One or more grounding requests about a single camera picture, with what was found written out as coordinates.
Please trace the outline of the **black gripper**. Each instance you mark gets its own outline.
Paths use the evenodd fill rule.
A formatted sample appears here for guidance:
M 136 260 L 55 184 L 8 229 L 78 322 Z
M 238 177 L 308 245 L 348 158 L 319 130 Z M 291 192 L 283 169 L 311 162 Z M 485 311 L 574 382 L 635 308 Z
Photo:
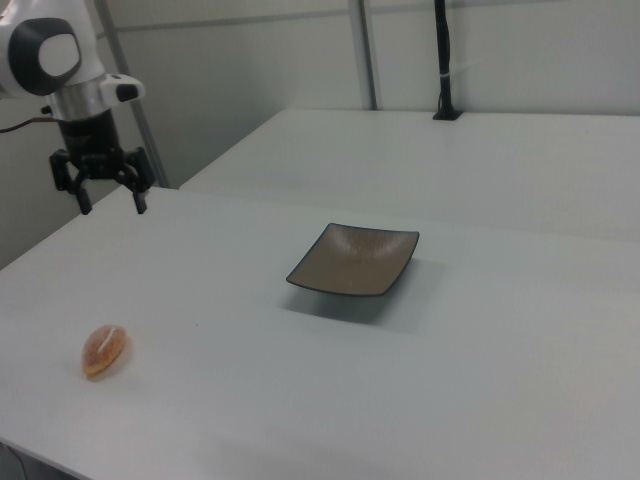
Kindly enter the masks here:
M 78 121 L 57 122 L 65 149 L 50 157 L 56 189 L 72 193 L 83 215 L 93 208 L 86 180 L 113 180 L 132 194 L 138 214 L 147 210 L 151 165 L 143 147 L 124 150 L 110 110 Z

